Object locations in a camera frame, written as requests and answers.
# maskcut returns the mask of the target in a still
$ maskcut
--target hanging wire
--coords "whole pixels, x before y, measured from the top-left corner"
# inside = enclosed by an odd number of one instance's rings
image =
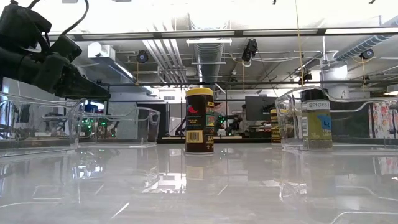
[[[40,0],[33,0],[32,3],[27,7],[28,9],[32,9]]]
[[[303,71],[303,58],[301,49],[301,38],[300,38],[300,24],[299,24],[299,10],[297,9],[297,0],[294,0],[296,7],[296,20],[297,20],[297,37],[298,37],[298,51],[300,53],[300,71],[301,71],[301,85],[304,86],[304,71]]]
[[[242,63],[242,73],[243,73],[243,93],[244,93],[244,64]]]
[[[83,21],[83,19],[85,19],[85,17],[87,16],[87,12],[88,12],[88,10],[89,10],[89,8],[90,8],[90,5],[88,4],[88,0],[85,0],[85,3],[86,3],[86,11],[85,11],[85,13],[83,14],[83,16],[79,19],[79,20],[77,20],[74,24],[72,24],[72,26],[70,26],[69,28],[67,28],[65,31],[63,31],[62,33],[61,33],[61,35],[66,35],[67,33],[69,33],[71,30],[73,30],[77,25],[79,25],[82,21]]]
[[[138,85],[138,76],[139,76],[139,63],[137,63],[137,81],[136,81],[137,85]]]

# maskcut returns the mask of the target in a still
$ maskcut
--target spice container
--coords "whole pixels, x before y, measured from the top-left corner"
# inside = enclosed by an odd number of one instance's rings
[[[304,147],[307,149],[331,149],[330,102],[319,89],[301,92],[301,128]]]
[[[215,125],[213,90],[193,88],[186,92],[186,97],[185,152],[187,154],[212,154]]]
[[[280,112],[286,113],[287,110],[281,109]],[[271,142],[280,143],[280,131],[276,109],[271,110]]]

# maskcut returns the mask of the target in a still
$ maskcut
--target ceiling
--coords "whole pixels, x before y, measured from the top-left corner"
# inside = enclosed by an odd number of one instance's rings
[[[361,36],[344,36],[344,37],[326,37],[325,45],[326,51],[334,51],[334,50],[342,50],[345,47],[351,45],[352,43],[363,39]],[[243,66],[240,63],[236,63],[232,58],[236,57],[236,60],[241,58],[241,54],[243,52],[244,46],[247,44],[247,39],[234,38],[232,39],[231,45],[224,44],[224,56],[222,58],[222,62],[226,62],[225,65],[220,66],[220,73],[218,78],[219,81],[228,81],[231,77],[231,72],[233,69],[236,70],[236,78],[239,82],[243,81],[243,78],[247,82],[254,81],[268,81],[268,78],[273,81],[282,81],[290,80],[289,73],[292,73],[296,68],[300,66],[299,59],[293,59],[288,62],[252,62],[252,65],[249,68],[244,68],[244,77],[243,77]],[[265,37],[265,38],[257,38],[258,43],[258,51],[260,52],[291,52],[284,54],[256,54],[255,58],[267,59],[267,58],[284,58],[284,57],[298,57],[298,53],[294,53],[293,51],[299,51],[299,40],[297,37]],[[381,59],[381,57],[398,57],[398,49],[396,49],[394,44],[398,41],[398,36],[394,36],[389,40],[375,46],[373,48],[376,58],[364,64],[364,67],[360,61],[360,58],[356,58],[355,60],[347,61],[348,71],[350,78],[362,77],[365,75],[372,75],[388,68],[394,67],[398,65],[398,60],[385,60]],[[91,42],[79,42],[82,47],[83,54],[80,57],[78,63],[80,65],[89,65],[92,64],[89,59],[86,57],[86,48]],[[145,64],[140,64],[137,67],[136,55],[139,50],[146,49],[145,45],[140,40],[124,40],[124,41],[104,41],[102,44],[112,45],[117,52],[117,58],[124,62],[124,65],[128,70],[134,73],[135,76],[138,74],[138,80],[140,82],[160,82],[157,78],[156,74],[139,74],[138,71],[156,71],[157,64],[154,62],[153,58],[150,56],[149,61]],[[322,51],[322,37],[302,37],[302,51]],[[177,39],[178,48],[181,54],[181,58],[183,60],[183,64],[186,67],[196,68],[196,65],[191,65],[192,62],[196,62],[195,52],[193,49],[193,45],[189,45],[186,43],[186,39]],[[316,52],[304,53],[305,57],[314,57],[316,56]],[[303,58],[303,63],[305,63],[309,58]],[[92,69],[95,73],[95,78],[103,79],[104,82],[117,83],[118,76],[115,74],[104,74],[100,68],[96,68],[97,66],[87,67]],[[313,70],[319,70],[320,67],[314,67]],[[394,73],[398,71],[398,69],[390,70],[389,73]],[[379,76],[371,76],[371,79],[383,79],[384,77]],[[190,79],[189,81],[198,81],[198,78]],[[267,88],[269,85],[246,85],[245,88]],[[243,88],[243,86],[234,86],[233,88]]]
[[[20,5],[26,6],[31,0],[19,0]],[[175,30],[190,30],[190,17],[200,21],[204,26],[216,24],[220,21],[227,21],[228,29],[295,29],[320,28],[320,27],[369,27],[379,26],[390,18],[397,15],[398,7],[396,0],[376,0],[374,4],[368,4],[365,0],[277,0],[272,5],[272,0],[151,0],[131,2],[114,2],[111,0],[91,0],[90,10],[87,18],[71,34],[100,34],[100,33],[125,33],[125,32],[146,32],[149,27],[153,28],[154,23],[171,22]],[[8,1],[0,3],[0,8],[8,4]],[[84,1],[79,0],[77,4],[62,4],[62,0],[41,1],[34,10],[41,13],[48,20],[52,21],[52,33],[57,34],[76,21],[83,14],[85,9]],[[328,36],[325,37],[326,51],[343,50],[364,37],[353,36]],[[260,37],[256,38],[258,51],[260,52],[291,52],[285,54],[256,54],[256,58],[291,58],[298,57],[299,42],[302,51],[322,51],[322,37]],[[197,68],[192,65],[196,62],[193,45],[188,45],[186,39],[177,39],[178,49],[186,67]],[[398,57],[398,50],[395,43],[398,36],[375,46],[376,58],[364,65],[348,60],[348,72],[350,78],[360,78],[365,75],[381,73],[383,70],[394,67],[398,60],[385,60],[381,57]],[[300,66],[298,58],[287,62],[252,62],[248,68],[244,68],[236,60],[241,58],[247,38],[232,38],[231,45],[224,44],[224,54],[221,59],[226,62],[220,66],[219,81],[228,81],[231,72],[235,69],[236,78],[246,82],[266,82],[268,80],[289,81],[290,73]],[[142,73],[142,71],[156,71],[157,64],[150,56],[149,61],[137,66],[136,52],[145,50],[146,47],[141,40],[123,41],[100,41],[103,45],[112,45],[118,52],[117,58],[125,67],[134,73],[139,82],[160,82],[157,74]],[[110,73],[95,65],[87,58],[87,48],[91,42],[78,42],[83,49],[82,55],[75,61],[87,71],[88,78],[92,80],[101,79],[106,83],[119,83],[120,76]],[[316,52],[304,53],[304,57],[314,57]],[[395,76],[371,76],[371,79],[393,79]],[[270,85],[236,85],[235,89],[248,88],[269,88]]]

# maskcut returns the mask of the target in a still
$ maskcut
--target table surface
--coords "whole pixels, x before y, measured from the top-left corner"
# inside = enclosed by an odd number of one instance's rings
[[[216,144],[0,158],[0,223],[396,223],[398,152]]]

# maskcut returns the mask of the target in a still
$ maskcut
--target transparent plastic container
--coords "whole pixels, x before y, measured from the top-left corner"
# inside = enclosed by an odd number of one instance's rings
[[[84,99],[45,101],[0,92],[0,100],[0,156],[16,149],[77,149]]]
[[[302,223],[396,223],[394,152],[284,150],[280,200]]]
[[[306,142],[308,134],[303,137],[303,132],[308,132],[308,126],[304,125],[307,120],[303,119],[303,115],[308,114],[308,108],[303,108],[301,94],[306,90],[321,90],[327,96],[333,144],[330,140],[309,144]],[[345,146],[374,145],[395,151],[398,149],[397,102],[397,97],[336,99],[317,86],[295,88],[275,101],[282,145],[309,151],[351,150]],[[371,147],[353,148],[369,150]]]
[[[160,112],[137,107],[124,115],[85,113],[80,147],[132,148],[156,145]]]

